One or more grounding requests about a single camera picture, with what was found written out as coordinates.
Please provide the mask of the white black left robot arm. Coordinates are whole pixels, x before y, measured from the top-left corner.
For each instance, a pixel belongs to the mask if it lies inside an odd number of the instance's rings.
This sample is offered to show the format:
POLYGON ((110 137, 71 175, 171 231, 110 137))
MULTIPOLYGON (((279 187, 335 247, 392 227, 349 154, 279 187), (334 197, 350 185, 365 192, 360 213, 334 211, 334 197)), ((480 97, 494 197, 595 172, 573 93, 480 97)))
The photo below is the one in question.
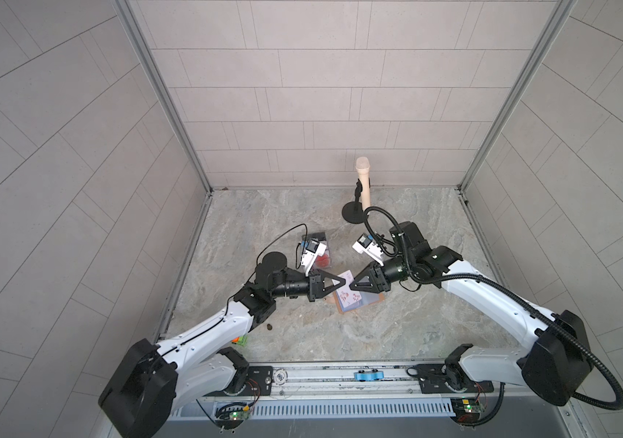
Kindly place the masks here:
POLYGON ((249 362, 229 344, 264 323, 279 297, 315 301, 345 283, 323 270, 288 268, 285 255, 268 253, 223 310, 158 344, 134 343, 101 393, 99 407, 120 436, 154 436, 187 403, 244 388, 249 362))

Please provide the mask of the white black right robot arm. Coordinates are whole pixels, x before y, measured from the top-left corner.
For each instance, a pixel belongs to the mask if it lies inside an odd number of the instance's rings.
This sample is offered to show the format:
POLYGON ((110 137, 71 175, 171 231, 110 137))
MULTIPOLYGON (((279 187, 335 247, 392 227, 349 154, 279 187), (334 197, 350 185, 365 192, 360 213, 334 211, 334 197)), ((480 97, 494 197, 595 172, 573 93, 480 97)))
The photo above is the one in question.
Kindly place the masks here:
POLYGON ((593 366, 556 330, 562 328, 587 348, 586 330, 578 316, 569 311, 554 314, 522 297, 509 297, 456 251, 446 246, 432 248, 412 222, 390 232, 396 248, 392 257, 368 234, 353 244, 356 252, 372 261, 355 276, 351 290, 387 292, 412 274, 422 281, 435 280, 439 288, 466 301, 517 341, 512 349, 460 345, 446 357, 439 372, 450 390, 464 392, 474 381, 498 381, 526 386, 556 406, 565 405, 576 394, 593 366))

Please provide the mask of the clear plastic package box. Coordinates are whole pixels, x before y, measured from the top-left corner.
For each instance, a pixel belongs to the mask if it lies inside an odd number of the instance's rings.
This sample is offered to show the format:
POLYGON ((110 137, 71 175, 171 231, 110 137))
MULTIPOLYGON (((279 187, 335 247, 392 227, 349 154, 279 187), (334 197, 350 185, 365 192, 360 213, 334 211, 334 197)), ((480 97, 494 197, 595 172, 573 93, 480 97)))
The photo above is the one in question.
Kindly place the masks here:
POLYGON ((313 269, 327 269, 331 266, 331 254, 325 232, 312 233, 302 241, 300 265, 309 274, 313 269))

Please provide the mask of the black round microphone stand base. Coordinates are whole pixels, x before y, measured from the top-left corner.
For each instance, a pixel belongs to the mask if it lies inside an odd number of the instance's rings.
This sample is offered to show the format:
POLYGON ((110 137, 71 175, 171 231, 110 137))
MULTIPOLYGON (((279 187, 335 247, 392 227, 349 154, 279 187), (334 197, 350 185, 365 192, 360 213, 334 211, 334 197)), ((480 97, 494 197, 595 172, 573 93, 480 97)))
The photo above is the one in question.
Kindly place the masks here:
POLYGON ((342 218, 350 224, 363 224, 366 219, 365 210, 371 205, 371 197, 361 179, 357 180, 354 189, 354 199, 344 204, 342 218))

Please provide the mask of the orange green toy car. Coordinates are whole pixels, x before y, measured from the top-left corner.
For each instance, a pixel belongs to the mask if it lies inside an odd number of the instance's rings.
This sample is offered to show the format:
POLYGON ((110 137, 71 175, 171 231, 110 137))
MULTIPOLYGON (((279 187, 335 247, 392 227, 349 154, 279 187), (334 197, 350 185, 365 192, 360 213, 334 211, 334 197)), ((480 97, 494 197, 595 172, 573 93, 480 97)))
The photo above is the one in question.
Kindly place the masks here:
POLYGON ((249 342, 249 336, 248 335, 243 335, 243 336, 237 337, 236 339, 233 339, 233 341, 232 341, 232 343, 234 345, 238 345, 240 347, 247 346, 248 342, 249 342))

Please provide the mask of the beige microphone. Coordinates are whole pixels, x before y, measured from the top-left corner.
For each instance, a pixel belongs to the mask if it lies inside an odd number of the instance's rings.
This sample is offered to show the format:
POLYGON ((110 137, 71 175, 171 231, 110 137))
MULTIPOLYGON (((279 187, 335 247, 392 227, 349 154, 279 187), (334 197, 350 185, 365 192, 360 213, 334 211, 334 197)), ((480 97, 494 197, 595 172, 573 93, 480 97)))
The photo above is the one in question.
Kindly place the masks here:
POLYGON ((355 162, 355 169, 358 173, 358 180, 362 186, 360 195, 362 210, 366 210, 372 205, 370 184, 371 164, 369 159, 365 156, 357 158, 355 162))

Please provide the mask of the white ventilation grille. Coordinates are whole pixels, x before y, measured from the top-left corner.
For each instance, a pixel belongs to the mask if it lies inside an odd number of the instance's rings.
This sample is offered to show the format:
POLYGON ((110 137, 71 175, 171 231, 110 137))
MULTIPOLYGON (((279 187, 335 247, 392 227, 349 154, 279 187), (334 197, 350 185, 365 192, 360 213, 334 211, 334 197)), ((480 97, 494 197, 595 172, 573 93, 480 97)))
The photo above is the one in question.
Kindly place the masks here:
POLYGON ((251 420, 456 417, 450 399, 259 401, 251 420))

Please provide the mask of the blue clip on rail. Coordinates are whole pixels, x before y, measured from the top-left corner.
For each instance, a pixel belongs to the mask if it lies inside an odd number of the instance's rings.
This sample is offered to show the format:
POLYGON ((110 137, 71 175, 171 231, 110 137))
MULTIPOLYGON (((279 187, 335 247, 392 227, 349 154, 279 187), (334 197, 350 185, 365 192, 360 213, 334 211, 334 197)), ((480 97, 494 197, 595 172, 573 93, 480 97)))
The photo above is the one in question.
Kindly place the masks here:
POLYGON ((384 379, 384 373, 380 370, 358 370, 354 374, 355 381, 380 381, 384 379))

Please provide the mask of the aluminium front rail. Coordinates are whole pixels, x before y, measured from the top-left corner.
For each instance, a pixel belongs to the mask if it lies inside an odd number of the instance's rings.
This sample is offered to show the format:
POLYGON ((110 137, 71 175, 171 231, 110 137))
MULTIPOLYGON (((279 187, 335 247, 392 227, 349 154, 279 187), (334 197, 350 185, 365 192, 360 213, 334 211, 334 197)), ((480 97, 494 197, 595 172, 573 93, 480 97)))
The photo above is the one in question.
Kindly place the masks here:
POLYGON ((409 377, 406 370, 422 363, 444 363, 458 366, 471 381, 493 381, 526 387, 522 371, 510 356, 491 355, 479 349, 476 355, 466 355, 460 360, 428 361, 308 361, 235 364, 222 353, 178 372, 177 396, 174 408, 192 403, 209 392, 243 386, 249 366, 271 366, 273 383, 270 396, 253 396, 269 399, 388 399, 392 397, 423 396, 452 398, 463 393, 422 393, 419 382, 409 377), (355 381, 358 370, 380 370, 380 381, 355 381))

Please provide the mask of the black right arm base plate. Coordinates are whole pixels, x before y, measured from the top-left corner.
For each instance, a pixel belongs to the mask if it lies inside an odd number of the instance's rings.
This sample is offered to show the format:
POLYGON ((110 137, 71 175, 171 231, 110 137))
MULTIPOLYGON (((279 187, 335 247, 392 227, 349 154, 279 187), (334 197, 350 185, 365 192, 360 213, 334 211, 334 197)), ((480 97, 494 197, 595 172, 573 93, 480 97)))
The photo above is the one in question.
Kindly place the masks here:
POLYGON ((422 363, 409 367, 406 374, 419 382, 422 393, 494 392, 491 381, 471 381, 458 367, 444 363, 422 363))

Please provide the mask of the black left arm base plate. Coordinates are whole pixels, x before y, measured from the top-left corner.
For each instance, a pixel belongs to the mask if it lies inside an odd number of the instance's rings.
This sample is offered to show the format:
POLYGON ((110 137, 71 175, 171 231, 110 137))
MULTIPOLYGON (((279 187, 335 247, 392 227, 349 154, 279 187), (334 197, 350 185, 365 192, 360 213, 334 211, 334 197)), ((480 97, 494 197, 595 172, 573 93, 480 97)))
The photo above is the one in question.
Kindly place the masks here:
POLYGON ((271 366, 249 366, 243 386, 234 391, 226 388, 223 391, 209 392, 205 397, 253 397, 270 396, 273 383, 273 368, 271 366))

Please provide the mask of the aluminium corner frame post right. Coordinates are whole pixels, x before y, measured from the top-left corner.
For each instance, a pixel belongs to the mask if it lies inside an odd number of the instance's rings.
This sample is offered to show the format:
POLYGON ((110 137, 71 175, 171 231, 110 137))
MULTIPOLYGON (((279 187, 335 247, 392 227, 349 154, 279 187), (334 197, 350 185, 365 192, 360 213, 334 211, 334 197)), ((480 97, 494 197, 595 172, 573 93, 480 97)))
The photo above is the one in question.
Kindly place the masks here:
POLYGON ((464 179, 457 186, 460 193, 466 193, 466 190, 470 184, 472 184, 473 180, 475 180, 477 172, 488 157, 488 154, 495 145, 499 135, 501 135, 504 127, 508 123, 508 120, 521 101, 525 91, 534 79, 539 66, 545 60, 552 45, 559 36, 559 33, 561 33, 561 29, 576 4, 576 0, 559 0, 556 2, 550 17, 545 23, 541 34, 536 40, 532 51, 530 51, 530 54, 528 55, 526 62, 520 71, 519 76, 517 76, 514 86, 508 93, 506 100, 497 114, 497 117, 492 123, 486 137, 478 149, 475 159, 466 171, 464 179))

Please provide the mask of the aluminium corner frame post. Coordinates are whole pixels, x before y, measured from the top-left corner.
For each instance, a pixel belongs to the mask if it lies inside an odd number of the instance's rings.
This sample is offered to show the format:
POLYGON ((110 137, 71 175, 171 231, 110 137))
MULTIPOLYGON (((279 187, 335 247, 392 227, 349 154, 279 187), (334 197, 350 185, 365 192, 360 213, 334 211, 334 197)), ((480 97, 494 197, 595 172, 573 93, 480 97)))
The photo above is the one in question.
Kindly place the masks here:
POLYGON ((545 23, 541 34, 536 40, 532 51, 530 51, 530 54, 528 55, 526 62, 520 71, 519 76, 517 76, 514 86, 508 93, 506 100, 497 114, 497 117, 492 123, 486 137, 478 149, 475 159, 466 171, 464 179, 457 186, 460 193, 466 193, 466 190, 470 184, 472 184, 473 180, 475 180, 477 172, 488 157, 488 154, 495 145, 499 135, 501 135, 504 127, 508 123, 508 120, 521 101, 525 91, 534 79, 539 66, 545 60, 552 45, 559 36, 559 33, 561 33, 561 29, 576 4, 576 0, 559 0, 556 2, 550 17, 545 23))
POLYGON ((132 9, 130 2, 126 0, 115 0, 114 9, 116 15, 123 24, 127 38, 134 47, 137 58, 139 58, 142 64, 145 76, 147 77, 147 80, 149 80, 156 97, 162 105, 165 117, 174 130, 174 134, 178 138, 179 142, 184 147, 185 153, 187 154, 190 162, 192 162, 196 175, 199 177, 200 182, 205 188, 205 192, 209 197, 211 197, 214 189, 205 174, 203 165, 196 156, 194 145, 186 132, 185 125, 183 124, 176 106, 174 105, 174 100, 165 85, 160 70, 156 65, 154 55, 146 42, 145 34, 143 34, 143 31, 141 31, 139 27, 136 15, 134 14, 134 9, 132 9))

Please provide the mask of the aluminium corner frame post left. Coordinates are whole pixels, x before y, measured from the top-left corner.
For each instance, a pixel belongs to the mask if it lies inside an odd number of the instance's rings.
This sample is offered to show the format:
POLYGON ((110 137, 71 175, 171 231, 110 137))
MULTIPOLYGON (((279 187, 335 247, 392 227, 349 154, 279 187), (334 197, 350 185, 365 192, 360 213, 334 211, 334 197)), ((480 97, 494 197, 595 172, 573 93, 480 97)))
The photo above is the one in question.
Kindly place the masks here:
POLYGON ((136 15, 134 14, 134 9, 132 9, 130 2, 126 0, 115 0, 114 9, 116 15, 123 24, 127 38, 134 47, 137 58, 139 58, 142 64, 145 76, 147 77, 147 80, 149 80, 156 97, 162 105, 165 117, 174 130, 174 134, 178 138, 179 142, 184 147, 185 153, 187 154, 190 162, 192 162, 196 175, 199 177, 200 182, 205 188, 205 192, 209 197, 211 197, 214 189, 205 174, 203 165, 196 156, 194 145, 186 132, 185 125, 183 124, 176 106, 174 105, 174 100, 165 85, 160 70, 156 65, 154 55, 146 42, 145 34, 143 34, 143 31, 141 31, 139 27, 136 15))

